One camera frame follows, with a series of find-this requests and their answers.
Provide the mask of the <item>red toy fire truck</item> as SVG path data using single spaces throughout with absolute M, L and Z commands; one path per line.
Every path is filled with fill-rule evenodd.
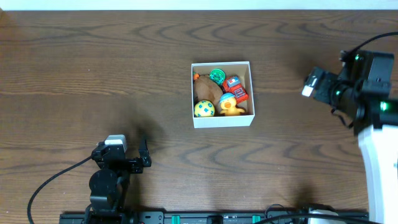
M 232 93 L 235 96 L 237 104 L 240 104 L 249 98 L 249 95 L 237 76 L 226 78 L 222 83 L 222 87 L 226 93 Z

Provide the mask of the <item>green round toy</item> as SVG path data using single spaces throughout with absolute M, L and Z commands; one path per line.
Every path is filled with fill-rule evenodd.
M 222 69 L 215 68 L 209 74 L 210 80 L 215 82 L 217 85 L 222 85 L 226 78 L 226 74 Z

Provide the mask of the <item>brown plush capybara toy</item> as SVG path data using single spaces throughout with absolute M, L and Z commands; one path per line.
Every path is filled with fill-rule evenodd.
M 210 79 L 208 74 L 200 75 L 195 73 L 193 75 L 193 100 L 195 103 L 201 100 L 208 100 L 217 105 L 222 95 L 223 91 Z

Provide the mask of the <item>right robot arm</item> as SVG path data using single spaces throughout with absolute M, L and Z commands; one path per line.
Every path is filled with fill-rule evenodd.
M 326 103 L 352 119 L 364 161 L 369 219 L 397 223 L 397 101 L 389 98 L 389 69 L 342 69 L 335 75 L 315 67 L 302 95 Z

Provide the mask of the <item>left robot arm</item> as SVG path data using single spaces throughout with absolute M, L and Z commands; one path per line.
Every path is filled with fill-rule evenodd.
M 126 157 L 127 143 L 122 134 L 110 135 L 91 153 L 99 167 L 89 181 L 90 202 L 96 213 L 116 214 L 122 210 L 130 175 L 143 173 L 152 165 L 146 138 L 139 143 L 139 157 Z

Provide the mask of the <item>yellow rubber duck toy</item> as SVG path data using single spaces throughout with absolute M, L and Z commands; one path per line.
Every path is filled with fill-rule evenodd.
M 238 108 L 235 96 L 232 93 L 225 93 L 220 98 L 220 114 L 225 116 L 239 116 L 245 113 L 245 110 Z

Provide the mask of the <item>yellow ball with blue letters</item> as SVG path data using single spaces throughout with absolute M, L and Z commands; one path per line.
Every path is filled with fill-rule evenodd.
M 194 106 L 194 117 L 213 117 L 215 115 L 215 107 L 211 101 L 201 100 Z

